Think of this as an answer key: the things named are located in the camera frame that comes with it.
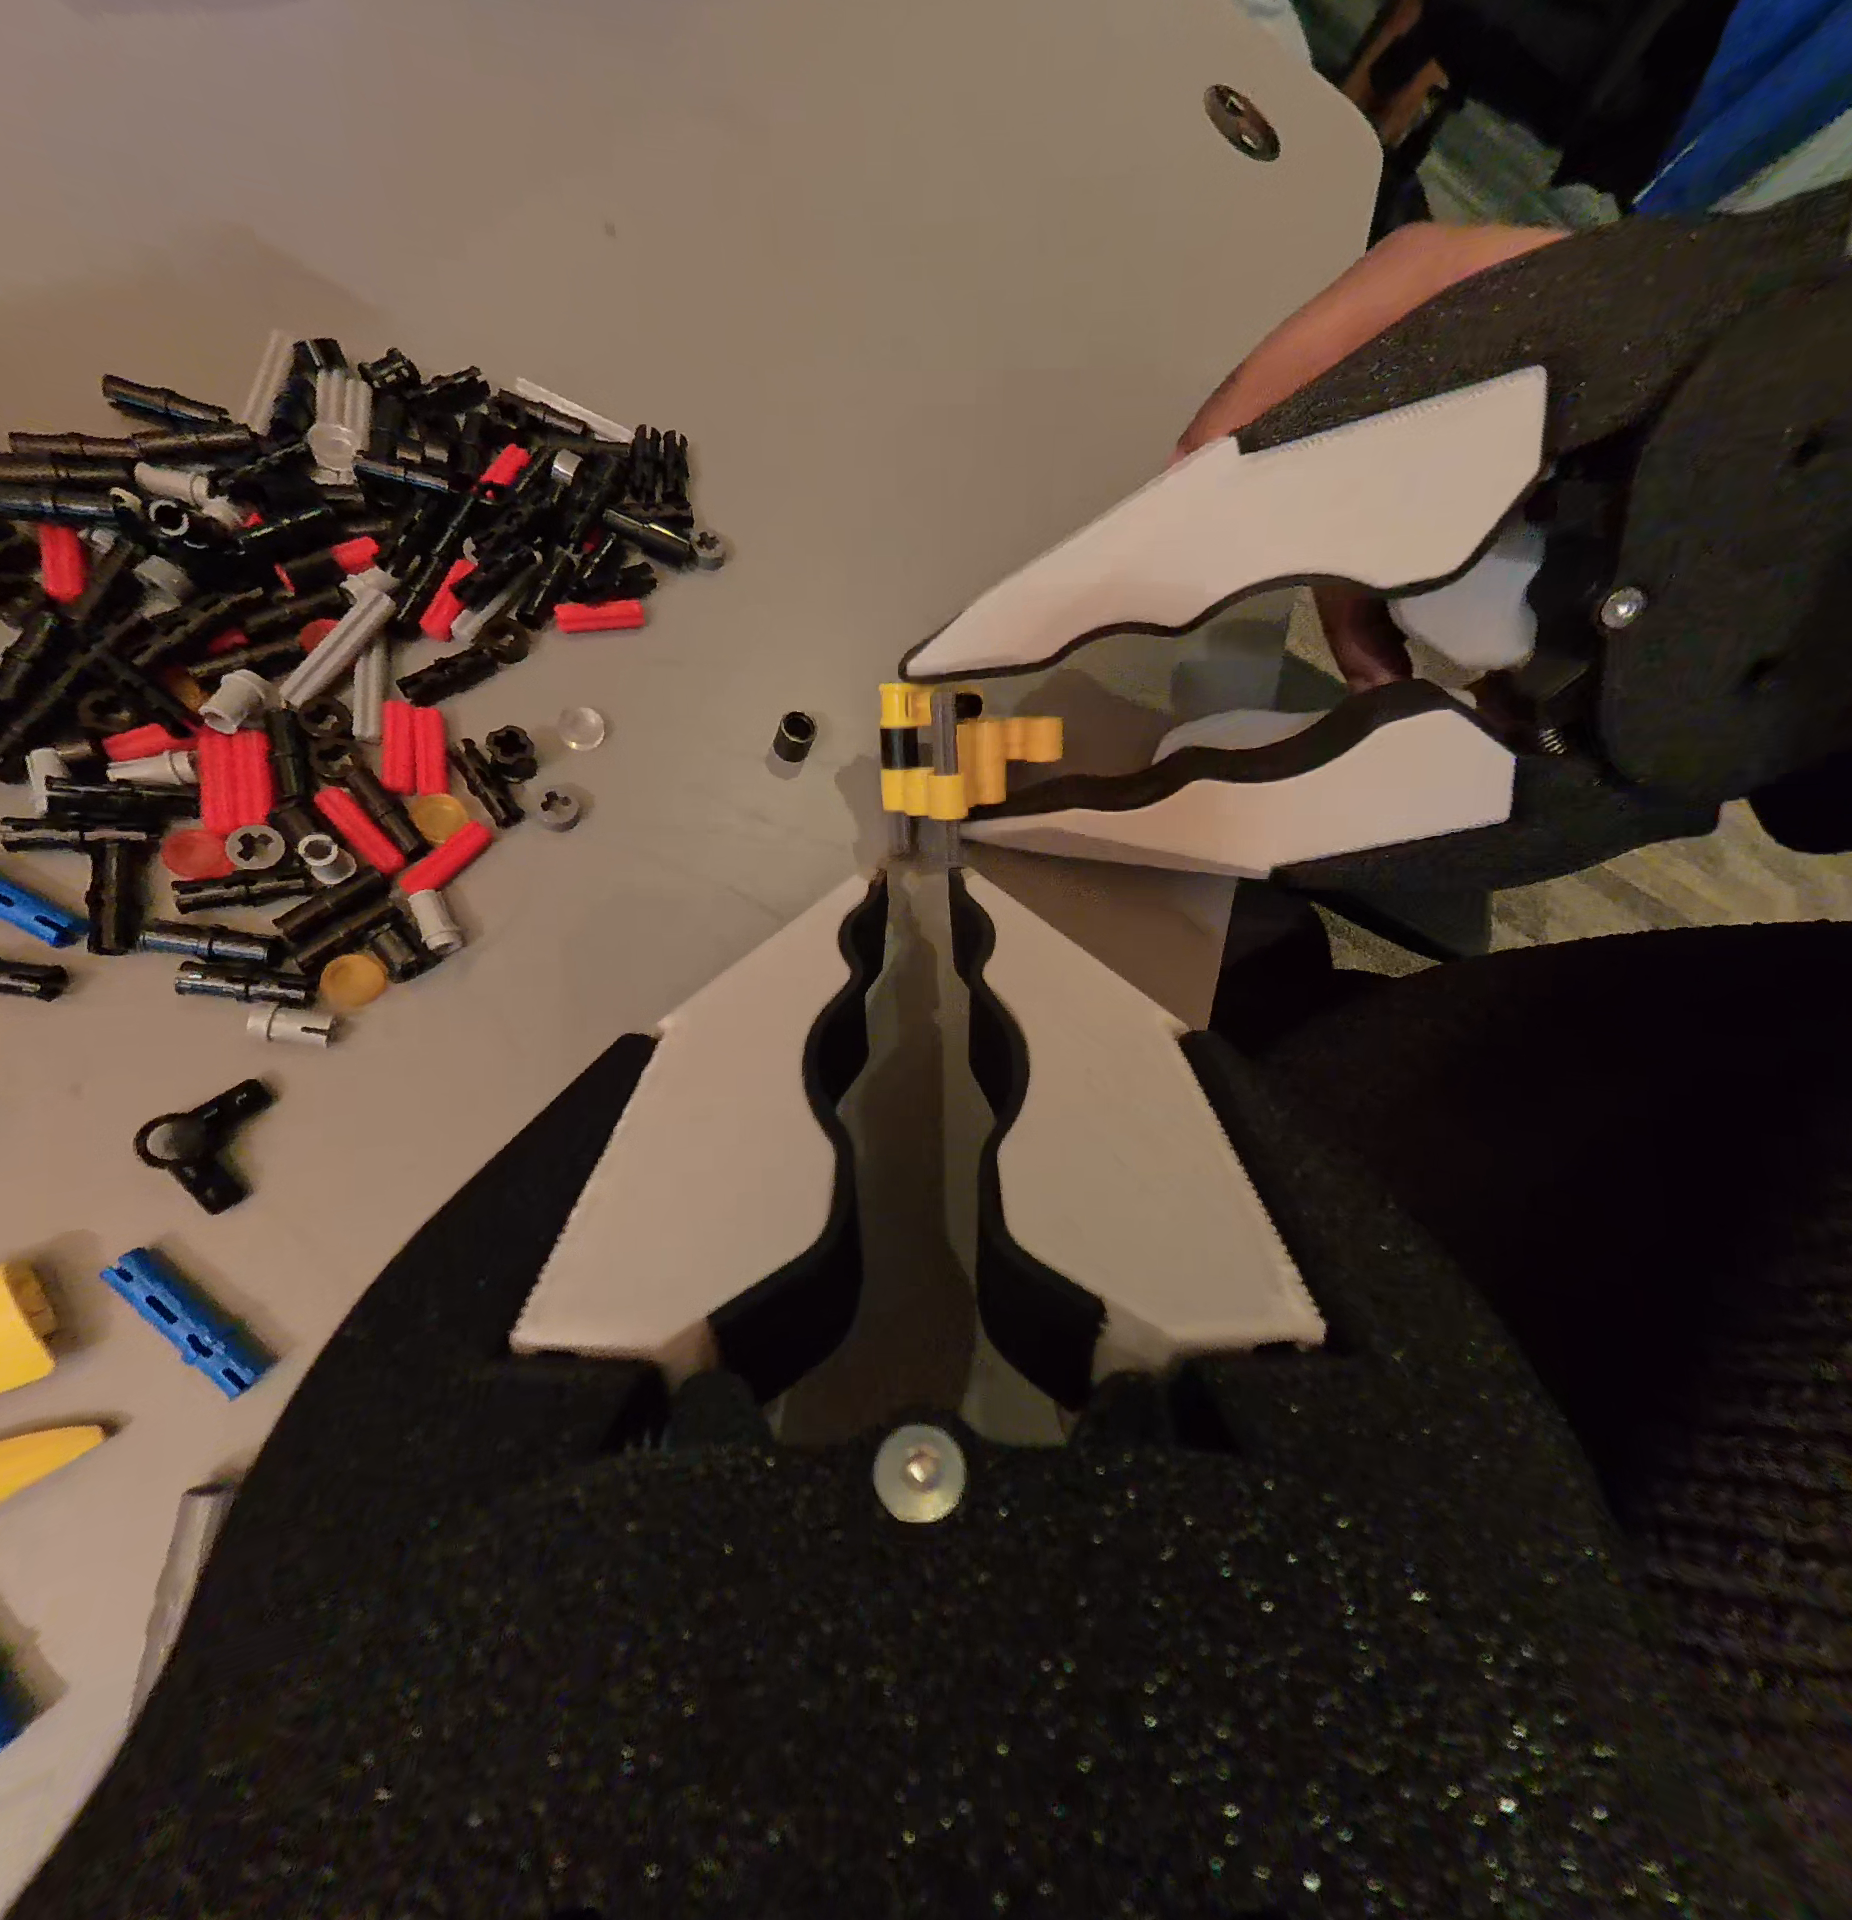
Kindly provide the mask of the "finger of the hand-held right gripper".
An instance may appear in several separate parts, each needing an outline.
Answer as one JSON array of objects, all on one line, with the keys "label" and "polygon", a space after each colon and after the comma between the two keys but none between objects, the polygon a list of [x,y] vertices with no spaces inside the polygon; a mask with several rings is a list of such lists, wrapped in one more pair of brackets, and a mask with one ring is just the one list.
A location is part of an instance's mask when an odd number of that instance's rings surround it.
[{"label": "finger of the hand-held right gripper", "polygon": [[1516,752],[1432,682],[1279,722],[1279,739],[1253,744],[1236,714],[1194,722],[1137,773],[1040,780],[976,807],[963,833],[1018,852],[1270,879],[1501,826],[1516,805]]},{"label": "finger of the hand-held right gripper", "polygon": [[1548,371],[1529,366],[1268,449],[1213,441],[999,581],[900,678],[987,680],[1101,636],[1184,636],[1289,583],[1438,589],[1539,485],[1546,407]]}]

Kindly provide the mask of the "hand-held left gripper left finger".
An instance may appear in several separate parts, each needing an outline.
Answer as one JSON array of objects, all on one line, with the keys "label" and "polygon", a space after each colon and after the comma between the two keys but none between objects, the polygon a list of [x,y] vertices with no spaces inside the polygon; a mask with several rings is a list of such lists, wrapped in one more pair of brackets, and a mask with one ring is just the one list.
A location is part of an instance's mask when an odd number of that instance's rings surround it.
[{"label": "hand-held left gripper left finger", "polygon": [[862,1229],[842,1102],[887,918],[885,877],[845,881],[660,1021],[514,1352],[781,1394],[844,1345]]}]

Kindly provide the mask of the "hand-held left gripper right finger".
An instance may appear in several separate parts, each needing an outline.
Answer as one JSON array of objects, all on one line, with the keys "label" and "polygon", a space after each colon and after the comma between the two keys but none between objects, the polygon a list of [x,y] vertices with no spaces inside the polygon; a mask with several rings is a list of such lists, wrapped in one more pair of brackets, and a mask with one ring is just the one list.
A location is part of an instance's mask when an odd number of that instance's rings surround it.
[{"label": "hand-held left gripper right finger", "polygon": [[1107,1379],[1319,1350],[1325,1316],[1209,1098],[1179,1021],[976,869],[948,884],[978,1165],[987,1341],[1084,1407]]}]

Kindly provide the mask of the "pile of yellow grey beams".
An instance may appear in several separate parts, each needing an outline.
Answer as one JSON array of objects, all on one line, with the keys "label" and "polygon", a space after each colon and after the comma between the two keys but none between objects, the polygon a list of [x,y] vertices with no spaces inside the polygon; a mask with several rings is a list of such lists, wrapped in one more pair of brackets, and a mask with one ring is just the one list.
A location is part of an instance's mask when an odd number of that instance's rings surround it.
[{"label": "pile of yellow grey beams", "polygon": [[[162,1254],[137,1248],[103,1269],[103,1284],[156,1331],[198,1379],[228,1399],[253,1390],[272,1367],[264,1348]],[[56,1369],[60,1320],[27,1261],[0,1263],[0,1396],[43,1382]],[[0,1505],[65,1471],[111,1435],[103,1424],[35,1428],[0,1437]],[[24,1733],[22,1695],[0,1659],[0,1754]]]}]

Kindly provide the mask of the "yellow connector cluster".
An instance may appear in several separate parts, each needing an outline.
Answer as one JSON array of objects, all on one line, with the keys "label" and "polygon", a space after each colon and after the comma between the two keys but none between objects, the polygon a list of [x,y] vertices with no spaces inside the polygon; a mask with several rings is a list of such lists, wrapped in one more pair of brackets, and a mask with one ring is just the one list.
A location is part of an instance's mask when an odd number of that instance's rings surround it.
[{"label": "yellow connector cluster", "polygon": [[[931,725],[923,727],[931,746]],[[1065,756],[1065,722],[1058,716],[1008,716],[961,720],[961,769],[967,780],[969,816],[999,807],[1008,799],[1010,767],[1022,763],[1054,763]],[[910,775],[885,775],[881,769],[881,807],[885,814],[908,812],[929,818],[929,767]]]}]

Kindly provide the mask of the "black knit sweater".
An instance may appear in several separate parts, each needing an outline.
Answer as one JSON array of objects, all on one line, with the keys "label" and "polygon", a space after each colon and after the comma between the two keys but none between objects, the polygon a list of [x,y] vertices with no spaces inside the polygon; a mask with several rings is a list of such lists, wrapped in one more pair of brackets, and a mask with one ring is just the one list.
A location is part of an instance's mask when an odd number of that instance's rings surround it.
[{"label": "black knit sweater", "polygon": [[1230,956],[1209,1026],[1512,1331],[1764,1818],[1779,1911],[1852,1916],[1852,922],[1400,977],[1311,926]]}]

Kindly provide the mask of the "blue long pin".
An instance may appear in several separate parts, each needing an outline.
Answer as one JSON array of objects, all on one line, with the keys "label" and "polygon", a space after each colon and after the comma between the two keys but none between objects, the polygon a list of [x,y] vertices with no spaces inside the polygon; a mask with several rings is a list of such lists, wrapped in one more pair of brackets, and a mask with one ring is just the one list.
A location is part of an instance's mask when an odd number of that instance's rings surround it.
[{"label": "blue long pin", "polygon": [[37,939],[50,949],[65,951],[90,939],[90,922],[65,905],[31,890],[0,871],[0,924]]}]

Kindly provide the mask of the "pile of black red pins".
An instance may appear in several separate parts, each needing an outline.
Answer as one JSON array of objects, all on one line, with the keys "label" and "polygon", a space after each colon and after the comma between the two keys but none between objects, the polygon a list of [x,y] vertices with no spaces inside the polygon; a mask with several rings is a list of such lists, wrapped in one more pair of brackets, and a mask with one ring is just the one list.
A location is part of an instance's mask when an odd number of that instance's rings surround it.
[{"label": "pile of black red pins", "polygon": [[578,824],[529,725],[452,706],[722,566],[692,441],[319,335],[274,333],[238,407],[101,398],[113,432],[0,443],[0,871],[92,928],[0,924],[0,956],[154,956],[260,1043],[328,1045],[459,953],[503,833]]}]

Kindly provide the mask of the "person's right hand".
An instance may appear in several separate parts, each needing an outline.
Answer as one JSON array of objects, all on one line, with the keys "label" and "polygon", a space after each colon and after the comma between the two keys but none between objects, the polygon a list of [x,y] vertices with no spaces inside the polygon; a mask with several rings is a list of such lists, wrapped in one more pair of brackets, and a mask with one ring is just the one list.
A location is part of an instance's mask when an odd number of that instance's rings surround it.
[{"label": "person's right hand", "polygon": [[1173,460],[1251,426],[1450,288],[1569,235],[1493,224],[1397,229],[1230,371],[1179,438]]}]

